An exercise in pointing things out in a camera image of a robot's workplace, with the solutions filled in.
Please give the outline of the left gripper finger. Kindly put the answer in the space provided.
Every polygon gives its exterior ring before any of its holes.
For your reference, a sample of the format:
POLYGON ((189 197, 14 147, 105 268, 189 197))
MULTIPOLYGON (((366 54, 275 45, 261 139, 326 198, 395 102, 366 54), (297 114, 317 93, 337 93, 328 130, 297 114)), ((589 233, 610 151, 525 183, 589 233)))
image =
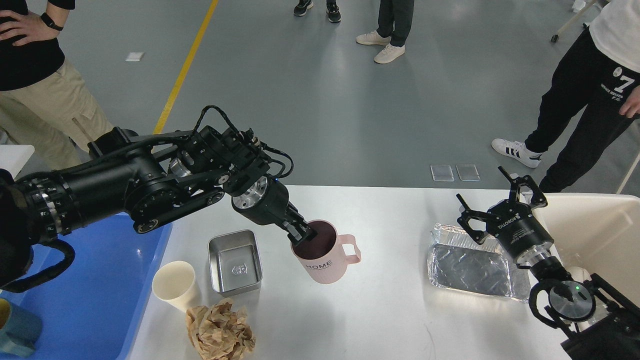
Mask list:
POLYGON ((311 241, 318 235, 318 231, 305 221, 286 222, 286 231, 288 232, 287 237, 294 247, 304 241, 311 241))

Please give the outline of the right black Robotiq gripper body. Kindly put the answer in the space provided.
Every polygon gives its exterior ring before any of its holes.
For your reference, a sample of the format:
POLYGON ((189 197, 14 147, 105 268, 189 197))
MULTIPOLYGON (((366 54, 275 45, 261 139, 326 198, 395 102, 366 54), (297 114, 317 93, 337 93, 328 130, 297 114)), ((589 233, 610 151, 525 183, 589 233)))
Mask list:
POLYGON ((489 208, 498 220, 487 223, 486 230, 518 265, 534 265, 551 257, 551 235, 523 202, 501 201, 489 208))

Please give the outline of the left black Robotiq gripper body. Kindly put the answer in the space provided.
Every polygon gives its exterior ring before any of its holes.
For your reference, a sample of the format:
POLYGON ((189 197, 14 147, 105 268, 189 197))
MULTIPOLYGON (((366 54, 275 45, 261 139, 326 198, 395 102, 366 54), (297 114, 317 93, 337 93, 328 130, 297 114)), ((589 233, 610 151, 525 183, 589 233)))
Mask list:
POLYGON ((260 177, 247 191, 231 198, 233 209, 258 225, 276 224, 286 230, 286 223, 304 218, 290 202, 288 189, 274 178, 260 177))

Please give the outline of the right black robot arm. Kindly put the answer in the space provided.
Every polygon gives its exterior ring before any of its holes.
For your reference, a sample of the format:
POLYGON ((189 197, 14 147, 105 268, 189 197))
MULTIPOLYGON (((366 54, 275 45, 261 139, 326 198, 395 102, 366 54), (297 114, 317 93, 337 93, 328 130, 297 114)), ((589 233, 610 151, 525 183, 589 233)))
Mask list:
POLYGON ((487 211, 471 209, 461 194, 458 224, 476 244, 496 237, 519 269, 537 279, 529 293, 529 308, 539 321, 562 330, 561 346, 572 360, 637 360, 640 353, 640 310, 600 275, 573 278, 551 253, 553 237, 535 218, 533 210, 547 199, 530 175, 512 177, 509 197, 487 211))

